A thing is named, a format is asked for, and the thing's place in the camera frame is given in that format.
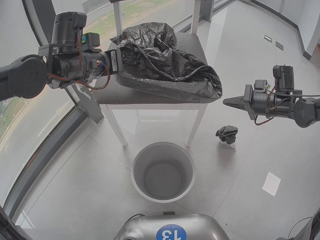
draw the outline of piece of paper on floor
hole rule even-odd
[[[277,193],[280,181],[281,179],[279,179],[277,176],[269,172],[262,189],[268,192],[269,194],[275,196]]]

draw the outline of barcode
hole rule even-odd
[[[112,70],[117,71],[117,60],[116,60],[116,51],[112,50],[111,51],[111,61],[112,61]]]

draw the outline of crumpled black plastic bag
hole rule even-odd
[[[222,142],[227,142],[227,144],[232,144],[236,141],[236,134],[238,133],[238,128],[235,126],[223,126],[217,130],[216,136]]]
[[[217,73],[193,54],[177,50],[177,38],[168,24],[128,27],[110,40],[120,48],[125,66],[115,75],[120,85],[191,102],[222,97]]]

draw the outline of chair seat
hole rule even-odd
[[[197,35],[189,33],[175,33],[177,37],[177,49],[191,53],[207,64],[205,52],[201,46]],[[116,48],[111,43],[109,49]],[[104,85],[107,76],[97,79],[95,86]],[[150,94],[144,91],[135,90],[126,86],[119,85],[114,75],[111,75],[110,82],[102,90],[93,90],[92,95],[98,104],[181,104],[194,103],[190,101],[168,98],[165,96]]]

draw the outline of green lawn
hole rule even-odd
[[[163,3],[166,3],[170,0],[140,0],[140,1],[128,1],[125,2],[121,6],[121,12],[124,13],[124,22],[129,21],[132,18],[133,14],[141,14],[144,13],[147,10],[150,10],[152,8],[155,8],[156,6],[159,6]],[[147,3],[152,3],[154,4],[151,7],[143,7],[141,4],[143,2]],[[110,32],[111,30],[115,30],[115,17],[114,17],[114,11],[110,11],[108,15],[105,17],[101,18],[98,16],[97,21],[90,26],[88,26],[84,32],[93,32],[93,33],[98,33],[101,36],[104,34]]]
[[[7,108],[3,112],[2,117],[0,118],[0,139],[2,138],[6,129],[10,126],[12,120],[17,116],[26,102],[27,99],[25,98],[15,97],[7,106]]]

